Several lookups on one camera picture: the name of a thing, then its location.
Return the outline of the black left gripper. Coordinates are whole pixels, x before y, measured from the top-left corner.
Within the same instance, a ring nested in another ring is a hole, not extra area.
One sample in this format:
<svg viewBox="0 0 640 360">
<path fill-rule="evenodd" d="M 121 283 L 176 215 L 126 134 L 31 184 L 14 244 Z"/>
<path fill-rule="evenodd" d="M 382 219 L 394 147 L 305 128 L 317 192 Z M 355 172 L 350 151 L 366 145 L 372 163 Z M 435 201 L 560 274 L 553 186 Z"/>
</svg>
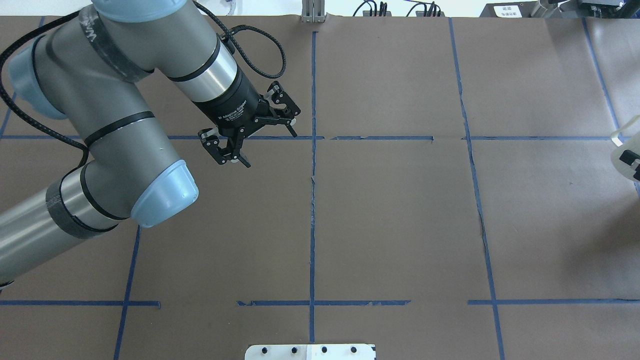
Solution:
<svg viewBox="0 0 640 360">
<path fill-rule="evenodd" d="M 222 95 L 208 101 L 194 101 L 194 104 L 216 126 L 200 130 L 198 138 L 220 166 L 240 162 L 246 168 L 251 167 L 242 151 L 247 135 L 243 126 L 253 123 L 254 129 L 260 130 L 265 126 L 283 125 L 291 137 L 298 136 L 294 125 L 301 109 L 283 86 L 272 82 L 267 93 L 261 95 L 242 69 L 238 69 L 235 79 Z M 226 137 L 226 146 L 222 146 L 220 135 Z"/>
</svg>

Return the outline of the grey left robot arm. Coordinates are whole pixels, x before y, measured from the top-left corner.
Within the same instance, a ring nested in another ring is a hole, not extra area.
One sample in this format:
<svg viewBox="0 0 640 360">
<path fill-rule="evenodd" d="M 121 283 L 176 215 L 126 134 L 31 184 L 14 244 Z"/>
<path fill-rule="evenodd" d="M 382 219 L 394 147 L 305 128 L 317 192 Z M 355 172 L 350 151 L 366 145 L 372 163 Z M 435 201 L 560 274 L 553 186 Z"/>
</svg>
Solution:
<svg viewBox="0 0 640 360">
<path fill-rule="evenodd" d="M 12 43 L 1 64 L 16 95 L 75 141 L 1 98 L 25 123 L 82 151 L 78 166 L 1 214 L 1 287 L 134 219 L 150 228 L 190 207 L 199 189 L 137 82 L 160 71 L 213 126 L 198 133 L 217 162 L 250 163 L 243 142 L 265 126 L 293 129 L 301 109 L 277 74 L 249 60 L 234 34 L 195 0 L 94 0 Z"/>
</svg>

